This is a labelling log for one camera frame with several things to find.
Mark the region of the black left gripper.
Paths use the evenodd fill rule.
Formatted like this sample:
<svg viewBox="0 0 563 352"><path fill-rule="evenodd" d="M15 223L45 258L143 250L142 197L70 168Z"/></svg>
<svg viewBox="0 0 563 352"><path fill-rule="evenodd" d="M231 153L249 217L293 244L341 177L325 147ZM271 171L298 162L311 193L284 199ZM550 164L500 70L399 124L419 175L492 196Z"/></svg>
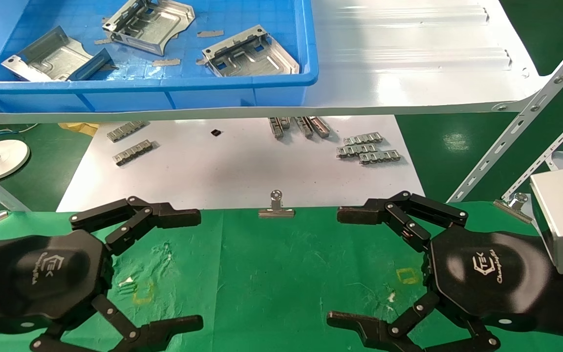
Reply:
<svg viewBox="0 0 563 352"><path fill-rule="evenodd" d="M122 339L111 352L164 352L177 334L203 329L191 315L136 327L107 296L114 274L112 257L123 254L150 230L200 225L197 209L176 210L168 202L120 199L70 217L65 236L0 240L0 334L47 328L32 341L32 352L92 352L62 342L97 311ZM119 225L105 238L90 234Z"/></svg>

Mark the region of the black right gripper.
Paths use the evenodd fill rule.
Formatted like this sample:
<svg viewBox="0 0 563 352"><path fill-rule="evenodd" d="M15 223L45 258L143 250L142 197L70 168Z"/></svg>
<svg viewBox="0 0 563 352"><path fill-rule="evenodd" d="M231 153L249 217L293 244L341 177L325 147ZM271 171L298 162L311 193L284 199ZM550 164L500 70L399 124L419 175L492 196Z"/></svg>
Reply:
<svg viewBox="0 0 563 352"><path fill-rule="evenodd" d="M393 323L331 310L329 326L355 331L362 345L386 352L494 352L502 343L485 325L536 329L540 304L554 266L541 238L512 232L472 232L467 212L404 190L390 198L369 198L362 206L340 207L339 223L386 224L418 253L427 252L427 292ZM431 234L416 219L442 227ZM408 336L436 310L469 338L423 348Z"/></svg>

